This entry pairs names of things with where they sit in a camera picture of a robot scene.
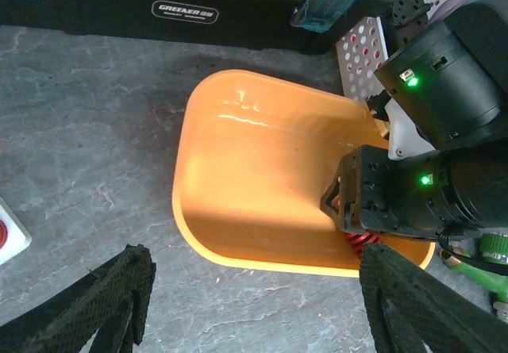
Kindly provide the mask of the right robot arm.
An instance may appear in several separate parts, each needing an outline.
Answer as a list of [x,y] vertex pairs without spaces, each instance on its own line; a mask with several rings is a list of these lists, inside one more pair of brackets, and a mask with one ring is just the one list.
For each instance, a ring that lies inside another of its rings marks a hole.
[[411,121],[395,158],[361,144],[341,158],[321,210],[343,232],[454,240],[507,225],[507,0],[463,0],[375,73],[376,101]]

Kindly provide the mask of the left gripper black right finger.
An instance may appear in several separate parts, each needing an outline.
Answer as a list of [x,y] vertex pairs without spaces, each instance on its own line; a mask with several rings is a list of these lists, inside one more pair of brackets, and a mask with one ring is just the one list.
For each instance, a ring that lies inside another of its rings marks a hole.
[[367,244],[360,284],[378,352],[505,352],[507,325],[387,246]]

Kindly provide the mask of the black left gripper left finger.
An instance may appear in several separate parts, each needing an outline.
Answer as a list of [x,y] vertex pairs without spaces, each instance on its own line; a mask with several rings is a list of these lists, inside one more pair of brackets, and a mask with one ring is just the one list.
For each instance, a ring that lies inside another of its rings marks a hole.
[[144,337],[156,264],[125,250],[46,302],[1,326],[3,352],[131,352]]

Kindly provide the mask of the orange plastic bin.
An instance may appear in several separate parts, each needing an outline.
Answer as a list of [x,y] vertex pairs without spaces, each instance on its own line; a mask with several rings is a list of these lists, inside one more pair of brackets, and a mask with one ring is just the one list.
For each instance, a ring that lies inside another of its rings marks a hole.
[[244,70],[190,95],[172,209],[186,242],[227,267],[355,278],[360,261],[320,208],[341,157],[385,148],[365,105]]

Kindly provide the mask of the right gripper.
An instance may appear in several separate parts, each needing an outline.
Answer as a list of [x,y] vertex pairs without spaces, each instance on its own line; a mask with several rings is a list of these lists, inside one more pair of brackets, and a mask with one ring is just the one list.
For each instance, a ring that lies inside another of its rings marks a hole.
[[333,181],[321,197],[321,211],[344,232],[436,238],[435,230],[418,230],[403,224],[388,199],[391,172],[395,162],[387,150],[362,145],[343,155]]

